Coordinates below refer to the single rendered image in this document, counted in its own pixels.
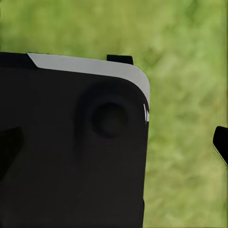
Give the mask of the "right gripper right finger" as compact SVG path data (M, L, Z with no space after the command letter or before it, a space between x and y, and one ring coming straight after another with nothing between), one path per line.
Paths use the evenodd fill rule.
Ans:
M216 127L213 144L228 165L228 128L221 126Z

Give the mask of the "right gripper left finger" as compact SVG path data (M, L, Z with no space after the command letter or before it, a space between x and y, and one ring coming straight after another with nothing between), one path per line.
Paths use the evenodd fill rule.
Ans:
M20 126L0 132L0 183L25 144Z

